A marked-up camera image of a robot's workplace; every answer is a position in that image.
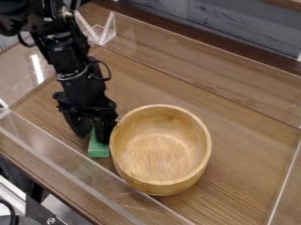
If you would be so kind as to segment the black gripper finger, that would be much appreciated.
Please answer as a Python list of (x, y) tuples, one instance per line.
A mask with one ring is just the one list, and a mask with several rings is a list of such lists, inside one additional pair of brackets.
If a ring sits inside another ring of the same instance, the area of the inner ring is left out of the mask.
[(73, 133), (83, 139), (92, 130), (91, 117), (85, 112), (63, 112), (64, 119)]
[(107, 144), (111, 138), (111, 131), (116, 125), (116, 118), (95, 118), (92, 120), (96, 141)]

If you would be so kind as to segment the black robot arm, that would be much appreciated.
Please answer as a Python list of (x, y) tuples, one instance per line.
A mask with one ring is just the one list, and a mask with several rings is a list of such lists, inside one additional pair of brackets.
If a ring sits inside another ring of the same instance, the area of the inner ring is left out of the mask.
[(57, 110), (79, 137), (95, 133), (109, 142), (116, 125), (116, 104), (105, 96), (108, 66), (88, 55), (89, 43), (75, 19), (75, 6), (63, 0), (0, 0), (0, 34), (20, 37), (28, 32), (32, 43), (53, 66), (63, 89), (53, 94)]

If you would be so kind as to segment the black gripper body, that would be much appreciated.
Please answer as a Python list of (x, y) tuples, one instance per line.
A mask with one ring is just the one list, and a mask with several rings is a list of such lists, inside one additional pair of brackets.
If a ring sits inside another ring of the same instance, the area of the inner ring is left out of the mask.
[(116, 104), (105, 95), (105, 82), (109, 80), (111, 75), (104, 76), (99, 67), (57, 73), (56, 81), (63, 86), (63, 91), (53, 94), (53, 99), (68, 123), (91, 120), (100, 123), (115, 122)]

